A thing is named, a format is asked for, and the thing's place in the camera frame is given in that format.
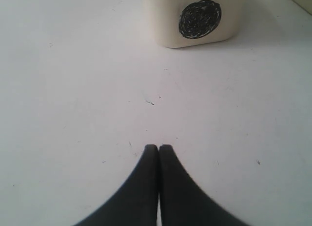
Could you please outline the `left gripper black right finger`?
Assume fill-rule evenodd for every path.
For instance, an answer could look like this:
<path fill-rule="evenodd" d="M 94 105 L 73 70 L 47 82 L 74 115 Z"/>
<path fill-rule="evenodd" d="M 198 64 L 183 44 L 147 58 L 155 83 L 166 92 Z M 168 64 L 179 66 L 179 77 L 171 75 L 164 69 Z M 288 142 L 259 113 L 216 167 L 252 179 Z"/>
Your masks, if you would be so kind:
<path fill-rule="evenodd" d="M 212 200 L 190 177 L 173 147 L 159 148 L 159 194 L 164 226 L 245 226 Z"/>

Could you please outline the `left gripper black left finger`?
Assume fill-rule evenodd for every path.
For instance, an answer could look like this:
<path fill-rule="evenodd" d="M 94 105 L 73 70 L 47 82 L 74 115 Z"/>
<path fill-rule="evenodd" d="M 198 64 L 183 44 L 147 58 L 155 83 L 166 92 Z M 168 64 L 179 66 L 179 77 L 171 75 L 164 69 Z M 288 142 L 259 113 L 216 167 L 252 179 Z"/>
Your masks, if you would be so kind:
<path fill-rule="evenodd" d="M 100 208 L 78 226 L 155 226 L 158 208 L 159 152 L 145 146 L 134 170 Z"/>

